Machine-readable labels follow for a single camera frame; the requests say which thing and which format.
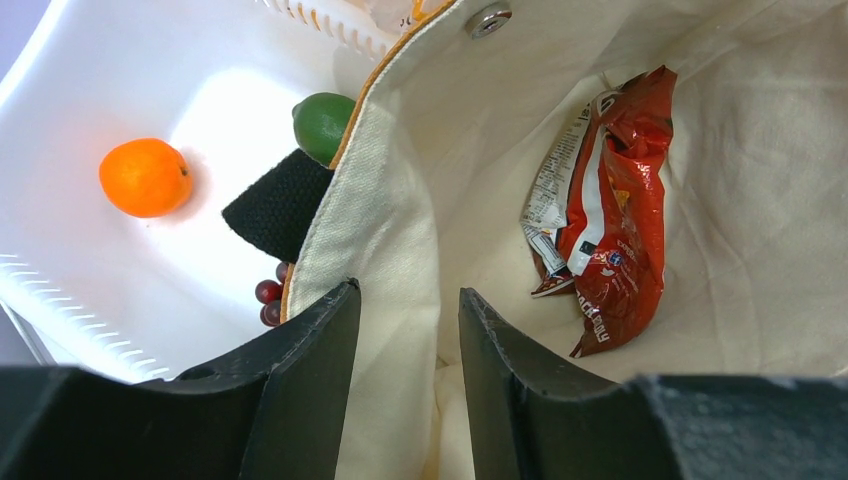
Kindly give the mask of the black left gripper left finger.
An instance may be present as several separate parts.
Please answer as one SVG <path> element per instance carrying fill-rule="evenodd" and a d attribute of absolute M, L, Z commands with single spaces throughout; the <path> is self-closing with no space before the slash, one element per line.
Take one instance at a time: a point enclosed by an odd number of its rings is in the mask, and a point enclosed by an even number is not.
<path fill-rule="evenodd" d="M 5 479 L 331 479 L 357 348 L 347 280 L 294 319 L 170 381 L 1 371 Z"/>

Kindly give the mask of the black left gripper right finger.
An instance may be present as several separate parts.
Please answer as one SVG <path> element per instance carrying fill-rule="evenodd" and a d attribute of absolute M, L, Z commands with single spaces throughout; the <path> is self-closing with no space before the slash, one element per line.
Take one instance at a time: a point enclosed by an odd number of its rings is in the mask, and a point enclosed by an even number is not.
<path fill-rule="evenodd" d="M 458 323 L 479 479 L 843 479 L 847 383 L 643 375 L 565 360 L 475 290 Z"/>

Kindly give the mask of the dark red grape bunch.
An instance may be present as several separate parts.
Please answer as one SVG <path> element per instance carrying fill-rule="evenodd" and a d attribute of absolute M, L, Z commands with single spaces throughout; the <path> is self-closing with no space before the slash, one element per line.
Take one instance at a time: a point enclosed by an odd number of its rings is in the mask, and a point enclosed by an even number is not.
<path fill-rule="evenodd" d="M 255 298 L 262 304 L 260 320 L 271 328 L 282 323 L 282 297 L 288 270 L 287 262 L 279 263 L 275 270 L 275 278 L 260 281 L 254 290 Z"/>

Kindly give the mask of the red chip bag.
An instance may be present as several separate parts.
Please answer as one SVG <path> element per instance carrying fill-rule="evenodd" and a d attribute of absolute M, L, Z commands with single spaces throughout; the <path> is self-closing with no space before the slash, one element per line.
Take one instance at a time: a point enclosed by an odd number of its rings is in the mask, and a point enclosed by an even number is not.
<path fill-rule="evenodd" d="M 543 160 L 520 217 L 541 283 L 573 292 L 583 333 L 571 357 L 621 347 L 664 292 L 665 187 L 677 75 L 642 73 L 589 101 Z"/>

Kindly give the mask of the orange fruit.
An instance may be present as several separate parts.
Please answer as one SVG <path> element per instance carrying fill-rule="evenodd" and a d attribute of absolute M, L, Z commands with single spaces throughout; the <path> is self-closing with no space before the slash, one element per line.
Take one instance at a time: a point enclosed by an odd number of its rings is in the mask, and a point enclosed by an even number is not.
<path fill-rule="evenodd" d="M 191 197 L 193 176 L 184 156 L 157 138 L 131 140 L 102 159 L 98 176 L 110 203 L 137 218 L 168 215 Z"/>

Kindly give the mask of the green lime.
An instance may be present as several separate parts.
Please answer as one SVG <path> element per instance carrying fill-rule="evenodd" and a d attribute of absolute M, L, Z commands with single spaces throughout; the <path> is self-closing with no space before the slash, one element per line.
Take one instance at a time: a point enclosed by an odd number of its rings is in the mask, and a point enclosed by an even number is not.
<path fill-rule="evenodd" d="M 329 167 L 355 106 L 353 99 L 332 92 L 319 92 L 304 98 L 292 109 L 293 131 L 299 148 Z"/>

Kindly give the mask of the orange translucent plastic grocery bag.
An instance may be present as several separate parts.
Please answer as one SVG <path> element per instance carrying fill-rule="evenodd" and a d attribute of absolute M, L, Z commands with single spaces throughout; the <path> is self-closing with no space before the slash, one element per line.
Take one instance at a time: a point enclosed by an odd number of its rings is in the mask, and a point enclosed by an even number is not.
<path fill-rule="evenodd" d="M 441 0 L 365 0 L 365 10 L 378 27 L 388 29 L 411 26 L 434 13 Z"/>

